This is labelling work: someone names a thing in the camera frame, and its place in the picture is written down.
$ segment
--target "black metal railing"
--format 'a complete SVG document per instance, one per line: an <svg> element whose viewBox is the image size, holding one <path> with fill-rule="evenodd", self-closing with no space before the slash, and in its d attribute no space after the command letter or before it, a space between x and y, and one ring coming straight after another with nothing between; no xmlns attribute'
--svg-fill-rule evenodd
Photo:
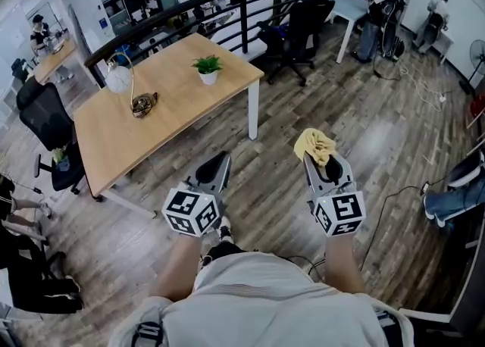
<svg viewBox="0 0 485 347"><path fill-rule="evenodd" d="M272 10L273 14L270 14L269 17L263 17L262 19L258 19L258 21L270 22L272 24L280 23L285 18L285 16L289 14L291 5L297 0L280 0L280 2L277 3L272 0L271 3L269 3L266 7L257 10L253 9L251 11L249 11L248 6L261 0L230 0L231 4L226 8L222 8L199 19L193 18L192 20L187 20L184 25L179 25L178 27L176 26L176 29L167 36L165 36L163 39L153 42L143 49L139 47L142 42L146 42L147 38L149 39L150 37L156 36L153 29L163 28L163 26L167 25L173 19L180 20L180 18L183 18L183 16L187 16L188 12L191 11L193 8L200 7L201 5L213 1L217 0L189 0L173 6L166 11L151 16L150 18L136 25L131 31L119 35L107 44L103 45L96 52L94 52L94 54L92 54L86 60L86 67L89 68L89 70L92 72L98 84L103 87L105 86L104 80L102 79L101 75L97 73L95 66L101 60L108 60L109 57L117 49L126 48L127 46L129 46L130 49L134 49L134 51L130 54L130 58L136 63L137 61L140 61L143 58L147 57L150 51L154 48L157 48L160 45L166 45L173 41L177 41L179 38L186 36L190 30L192 30L194 27L198 27L201 23L204 23L207 20L210 20L218 15L222 15L234 9L239 9L238 17L232 17L220 26L208 30L206 33L204 33L204 36L211 38L215 33L219 32L220 30L240 23L240 30L236 30L235 33L231 33L223 39L219 39L217 43L219 45L222 45L232 39L240 37L240 42L234 44L230 48L228 45L226 45L226 47L229 48L231 52L234 52L235 50L241 48L242 53L248 53L249 44L251 42L254 42L258 38L257 33L255 34L255 36L249 37L249 32L256 29L257 24L249 23L248 19L250 17L254 17L258 14Z"/></svg>

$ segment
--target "yellow cloth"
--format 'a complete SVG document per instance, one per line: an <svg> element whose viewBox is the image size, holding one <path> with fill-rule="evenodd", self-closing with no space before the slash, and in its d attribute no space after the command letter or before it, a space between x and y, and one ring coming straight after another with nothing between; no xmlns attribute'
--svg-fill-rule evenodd
<svg viewBox="0 0 485 347"><path fill-rule="evenodd" d="M335 155L335 142L316 129L305 129L296 140L295 154L300 160L307 152L320 167L327 165L330 155Z"/></svg>

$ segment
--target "lamp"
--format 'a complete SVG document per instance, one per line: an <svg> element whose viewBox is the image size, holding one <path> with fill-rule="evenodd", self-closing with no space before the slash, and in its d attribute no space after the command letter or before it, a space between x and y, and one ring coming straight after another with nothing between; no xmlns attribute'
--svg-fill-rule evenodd
<svg viewBox="0 0 485 347"><path fill-rule="evenodd" d="M130 63L131 69L128 69L122 65L119 65L115 60L115 56L124 56ZM108 75L106 76L106 85L108 88L117 94L126 91L131 86L131 100L130 108L131 114L135 118L145 117L153 106L157 104L158 93L142 94L133 98L133 92L135 89L135 70L133 69L133 63L128 55L124 52L115 52L108 59Z"/></svg>

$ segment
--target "wooden floor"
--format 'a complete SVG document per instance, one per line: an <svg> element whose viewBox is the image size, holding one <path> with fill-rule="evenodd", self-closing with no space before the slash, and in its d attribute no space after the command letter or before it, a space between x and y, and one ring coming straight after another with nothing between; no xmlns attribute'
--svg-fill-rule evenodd
<svg viewBox="0 0 485 347"><path fill-rule="evenodd" d="M195 159L227 150L233 168L225 200L237 243L244 249L316 261L324 256L324 232L309 214L304 168L293 153L299 134L314 127L335 139L365 194L368 219L355 237L355 252L362 261L386 195L438 180L463 159L471 146L464 116L469 98L458 87L456 72L439 66L433 53L421 56L409 50L400 65L416 80L425 79L430 89L451 91L441 112L420 100L409 77L379 80L371 64L363 67L348 55L336 64L344 30L340 23L327 28L316 69L304 68L305 88L291 70L272 86L261 84L256 141L247 136L244 92L142 162L119 192L160 211L169 188ZM353 35L349 48L357 41L358 35ZM386 77L399 75L388 61L378 63L377 69ZM436 103L433 95L419 89ZM95 89L77 70L77 78L59 91L72 114ZM167 260L174 234L161 214L146 220L109 201L94 202L85 182L79 196L54 192L46 172L33 179L36 154L50 161L37 138L18 118L1 133L0 170L45 193L56 215L44 222L45 231L52 248L67 253L67 270L83 287L86 304L79 314L45 315L43 322L17 324L16 333L32 347L106 345L113 328L146 296ZM442 189L443 184L433 188ZM39 198L20 187L16 195ZM432 285L445 232L424 216L417 190L389 199L362 271L369 293L397 308L415 308ZM297 263L308 269L304 261ZM323 272L324 265L318 270Z"/></svg>

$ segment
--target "electric fan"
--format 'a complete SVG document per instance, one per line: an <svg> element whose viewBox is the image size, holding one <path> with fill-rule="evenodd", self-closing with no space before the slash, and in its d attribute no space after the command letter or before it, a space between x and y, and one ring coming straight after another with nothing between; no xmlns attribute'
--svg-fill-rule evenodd
<svg viewBox="0 0 485 347"><path fill-rule="evenodd" d="M470 85L470 82L475 74L479 73L480 75L485 75L485 42L483 40L475 40L471 43L470 60L475 67L475 71L473 71L470 79L468 79L467 82L460 82L460 86L467 94L469 94L470 91L473 89Z"/></svg>

